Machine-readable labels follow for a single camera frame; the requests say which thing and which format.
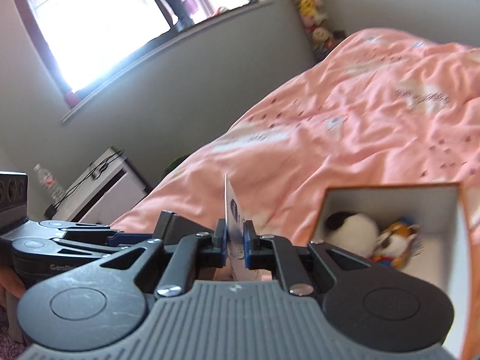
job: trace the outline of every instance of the wall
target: wall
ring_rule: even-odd
[[[68,111],[13,0],[0,0],[0,136],[17,164],[70,185],[110,145],[156,184],[177,157],[225,132],[261,98],[314,65],[291,0],[225,20],[125,74]]]
[[[28,216],[33,220],[41,220],[45,212],[46,201],[39,193],[38,185],[35,184],[37,182],[35,173],[33,171],[27,172],[27,169],[16,166],[2,147],[0,147],[0,170],[26,172],[29,174],[27,191]]]
[[[480,47],[480,0],[325,0],[336,28],[390,27]]]

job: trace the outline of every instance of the pink bedspread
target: pink bedspread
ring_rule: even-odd
[[[195,152],[112,227],[152,232],[160,212],[170,210],[215,228],[224,218],[225,173],[259,233],[298,245],[310,239],[332,185],[461,180],[474,228],[480,220],[480,49],[387,29],[356,33]],[[474,242],[475,266],[478,248]],[[480,315],[480,304],[472,310]],[[465,358],[480,352],[476,321]]]

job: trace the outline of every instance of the box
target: box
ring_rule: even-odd
[[[338,211],[361,212],[381,231],[401,217],[421,227],[423,251],[403,272],[441,288],[455,309],[452,328],[443,343],[458,359],[470,315],[470,234],[460,184],[417,184],[378,187],[333,187],[325,193],[314,239],[323,239],[325,219]]]

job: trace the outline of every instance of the purple carpet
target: purple carpet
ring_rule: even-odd
[[[0,307],[0,360],[14,360],[25,350],[26,345],[10,339],[7,313]]]

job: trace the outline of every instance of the plastic bottle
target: plastic bottle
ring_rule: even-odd
[[[42,168],[40,164],[34,168],[37,172],[38,181],[50,193],[55,203],[58,203],[65,196],[65,190],[58,183],[57,179],[52,176],[48,169]]]

